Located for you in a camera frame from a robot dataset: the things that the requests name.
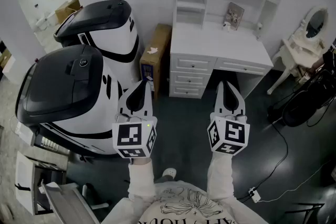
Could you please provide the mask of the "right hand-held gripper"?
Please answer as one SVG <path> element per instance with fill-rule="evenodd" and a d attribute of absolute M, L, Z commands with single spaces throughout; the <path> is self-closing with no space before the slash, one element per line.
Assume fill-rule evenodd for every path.
<path fill-rule="evenodd" d="M 216 115 L 222 114 L 223 108 L 233 115 Z M 221 81 L 216 89 L 214 113 L 207 128 L 211 151 L 237 155 L 247 147 L 249 131 L 244 98 L 230 82 Z"/>

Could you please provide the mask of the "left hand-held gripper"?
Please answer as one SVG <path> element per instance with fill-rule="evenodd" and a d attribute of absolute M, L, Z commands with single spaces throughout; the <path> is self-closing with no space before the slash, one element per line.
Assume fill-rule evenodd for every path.
<path fill-rule="evenodd" d="M 112 124 L 113 154 L 128 159 L 150 157 L 158 136 L 150 83 L 141 80 L 128 88 L 119 99 L 118 110 Z"/>

